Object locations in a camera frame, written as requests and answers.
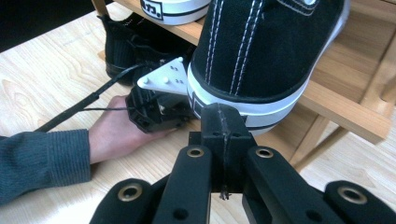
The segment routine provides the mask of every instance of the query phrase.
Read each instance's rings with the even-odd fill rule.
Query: light wood surface
[[[130,13],[118,4],[108,10],[114,19],[124,19]],[[32,131],[105,83],[105,63],[97,56],[104,48],[105,36],[93,12],[0,54],[0,134]],[[128,93],[129,88],[117,84],[92,106],[105,107],[112,96]],[[317,115],[297,105],[257,141],[290,159]],[[79,113],[56,130],[87,129],[99,116],[99,112]],[[335,124],[330,125],[326,134],[334,128]],[[178,151],[187,145],[188,131],[199,129],[199,122],[192,122],[130,156],[97,164],[92,167],[91,182],[23,195],[0,207],[0,223],[88,223],[97,204],[119,181],[133,177],[154,183],[169,174]],[[336,179],[354,181],[396,209],[395,139],[394,125],[389,139],[378,146],[348,133],[310,163],[302,175],[319,189]],[[239,195],[228,202],[214,195],[211,223],[247,223],[240,203]]]

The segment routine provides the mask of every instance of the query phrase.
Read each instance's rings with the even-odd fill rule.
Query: black cable
[[[146,63],[136,64],[136,65],[134,65],[132,67],[129,67],[129,68],[123,70],[118,75],[116,75],[115,77],[111,78],[111,80],[109,80],[105,85],[103,85],[97,91],[91,93],[89,96],[85,97],[80,102],[78,102],[75,105],[73,105],[72,107],[66,109],[64,112],[62,112],[58,116],[56,116],[55,118],[51,119],[50,121],[48,121],[47,123],[45,123],[44,125],[39,127],[38,129],[36,129],[35,132],[46,133],[49,130],[51,130],[54,127],[56,127],[58,124],[64,122],[67,119],[70,119],[72,116],[77,114],[77,112],[82,111],[85,108],[85,106],[90,105],[93,102],[95,102],[96,100],[98,100],[100,94],[102,94],[104,91],[106,91],[112,85],[114,85],[114,83],[119,81],[122,77],[124,77],[125,75],[127,75],[130,72],[133,72],[137,68],[141,68],[141,67],[145,67],[145,66],[149,66],[149,65],[146,64]]]
[[[82,111],[93,111],[93,110],[135,110],[134,107],[117,107],[117,108],[100,108],[100,107],[93,107],[93,108],[84,108],[80,110]]]

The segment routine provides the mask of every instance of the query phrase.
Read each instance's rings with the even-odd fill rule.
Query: wooden table
[[[117,4],[108,10],[114,19],[123,19],[130,13]],[[105,63],[97,56],[104,48],[105,37],[103,25],[93,12],[0,54],[0,134],[35,130],[105,83]],[[92,106],[105,107],[112,96],[129,91],[116,84]],[[275,147],[290,159],[293,151],[288,148],[304,135],[298,127],[308,125],[312,114],[315,115],[298,105],[272,132],[260,136],[259,144]],[[54,131],[88,129],[99,116],[100,112],[79,113]],[[21,196],[0,207],[0,223],[87,223],[97,204],[119,181],[133,177],[154,183],[169,174],[178,151],[187,145],[188,132],[199,129],[199,122],[192,122],[130,156],[94,165],[89,183],[41,189]],[[240,195],[232,196],[228,202],[214,195],[211,222],[247,223],[240,203]]]

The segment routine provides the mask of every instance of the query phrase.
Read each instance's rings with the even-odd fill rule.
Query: human hand
[[[108,107],[125,107],[125,98],[113,97]],[[129,120],[126,110],[106,111],[89,130],[91,164],[125,156],[169,132],[143,133]]]

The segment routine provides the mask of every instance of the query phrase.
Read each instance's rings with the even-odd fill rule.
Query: metal grommet
[[[360,191],[350,187],[340,187],[337,190],[338,194],[350,203],[365,204],[367,203],[367,197]]]
[[[189,155],[189,157],[198,158],[198,157],[204,156],[204,151],[198,147],[195,147],[195,148],[189,149],[187,151],[187,155]]]
[[[119,199],[123,202],[131,202],[140,195],[142,195],[143,189],[140,184],[129,184],[119,191]]]
[[[259,148],[256,150],[256,155],[258,155],[261,158],[272,158],[274,156],[274,152],[272,152],[271,150],[268,150],[266,148]]]

